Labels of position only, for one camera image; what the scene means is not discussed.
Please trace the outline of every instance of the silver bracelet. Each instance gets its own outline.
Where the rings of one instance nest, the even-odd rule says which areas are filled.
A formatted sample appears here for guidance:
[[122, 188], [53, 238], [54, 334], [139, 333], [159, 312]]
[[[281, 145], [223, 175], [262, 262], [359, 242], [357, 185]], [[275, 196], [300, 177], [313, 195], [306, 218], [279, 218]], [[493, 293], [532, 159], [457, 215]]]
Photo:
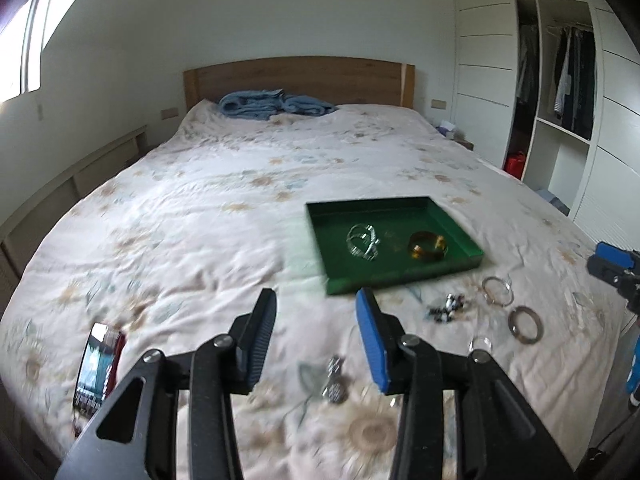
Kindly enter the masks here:
[[[500, 298], [496, 298], [495, 291], [492, 292], [487, 286], [489, 283], [497, 283], [497, 285], [500, 287], [500, 292], [504, 296], [502, 300], [500, 300]], [[513, 303], [513, 289], [511, 288], [511, 285], [502, 278], [498, 278], [497, 276], [489, 276], [488, 278], [482, 280], [482, 292], [484, 292], [484, 298], [486, 302], [490, 305], [494, 304], [505, 307]]]
[[[358, 247], [354, 242], [358, 242], [365, 250]], [[364, 260], [375, 260], [378, 256], [378, 244], [380, 239], [376, 235], [373, 225], [356, 224], [347, 234], [347, 248], [352, 256], [362, 258]]]

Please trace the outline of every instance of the amber bangle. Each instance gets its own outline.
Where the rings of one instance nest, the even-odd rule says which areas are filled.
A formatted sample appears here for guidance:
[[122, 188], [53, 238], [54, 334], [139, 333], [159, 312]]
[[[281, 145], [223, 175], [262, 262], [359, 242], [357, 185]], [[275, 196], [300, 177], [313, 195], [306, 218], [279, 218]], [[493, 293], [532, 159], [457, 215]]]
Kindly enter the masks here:
[[430, 231], [418, 231], [409, 238], [407, 250], [416, 260], [436, 262], [447, 254], [447, 240]]

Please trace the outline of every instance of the bangle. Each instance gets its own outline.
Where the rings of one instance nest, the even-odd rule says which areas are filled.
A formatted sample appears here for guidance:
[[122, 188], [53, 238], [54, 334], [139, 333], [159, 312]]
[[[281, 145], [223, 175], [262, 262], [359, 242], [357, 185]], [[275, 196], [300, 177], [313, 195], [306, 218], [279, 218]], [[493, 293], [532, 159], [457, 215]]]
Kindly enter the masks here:
[[352, 256], [364, 260], [375, 260], [378, 256], [380, 239], [373, 225], [356, 224], [347, 234], [347, 248]]
[[409, 238], [407, 250], [412, 258], [426, 262], [437, 262], [447, 254], [447, 240], [442, 235], [429, 231], [418, 231]]
[[[536, 324], [536, 336], [535, 337], [527, 337], [522, 334], [518, 325], [516, 324], [516, 320], [518, 316], [521, 314], [527, 314]], [[523, 345], [533, 345], [533, 343], [537, 343], [542, 339], [542, 335], [545, 333], [545, 329], [542, 325], [542, 320], [540, 316], [535, 313], [534, 310], [529, 308], [528, 306], [517, 306], [509, 313], [509, 330], [511, 330], [511, 335], [514, 336], [518, 341], [520, 341]]]
[[497, 276], [489, 276], [482, 280], [482, 292], [486, 302], [490, 305], [505, 307], [513, 303], [511, 285]]

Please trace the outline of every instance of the screw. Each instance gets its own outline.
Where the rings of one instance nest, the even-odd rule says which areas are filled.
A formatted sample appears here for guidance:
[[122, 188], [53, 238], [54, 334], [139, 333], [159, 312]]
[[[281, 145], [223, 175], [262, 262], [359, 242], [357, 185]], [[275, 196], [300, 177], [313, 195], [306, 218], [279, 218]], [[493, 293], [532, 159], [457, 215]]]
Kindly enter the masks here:
[[329, 377], [342, 375], [342, 358], [339, 355], [331, 357], [326, 371]]
[[409, 348], [411, 348], [420, 344], [420, 338], [414, 334], [404, 334], [400, 338], [400, 343], [402, 344], [402, 346], [408, 346]]
[[220, 334], [213, 338], [213, 346], [216, 348], [231, 348], [234, 339], [229, 334]]
[[322, 398], [332, 404], [342, 404], [348, 397], [347, 388], [340, 379], [329, 379], [322, 391]]
[[476, 363], [488, 363], [491, 360], [491, 355], [485, 350], [474, 350], [471, 352], [471, 357]]
[[159, 350], [149, 350], [142, 356], [142, 360], [145, 363], [155, 363], [160, 358], [161, 353]]

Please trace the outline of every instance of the white cabinet door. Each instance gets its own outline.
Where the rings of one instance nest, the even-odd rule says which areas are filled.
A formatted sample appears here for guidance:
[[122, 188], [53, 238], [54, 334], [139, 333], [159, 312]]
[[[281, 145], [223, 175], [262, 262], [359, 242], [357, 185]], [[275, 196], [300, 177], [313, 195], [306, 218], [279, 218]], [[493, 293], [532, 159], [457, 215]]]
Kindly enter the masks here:
[[623, 249], [640, 248], [640, 175], [602, 148], [593, 169], [575, 224], [595, 242]]
[[594, 241], [640, 249], [640, 56], [604, 0], [589, 0], [594, 16], [598, 102], [588, 178], [575, 223]]
[[453, 123], [478, 155], [504, 164], [518, 78], [516, 0], [456, 0]]

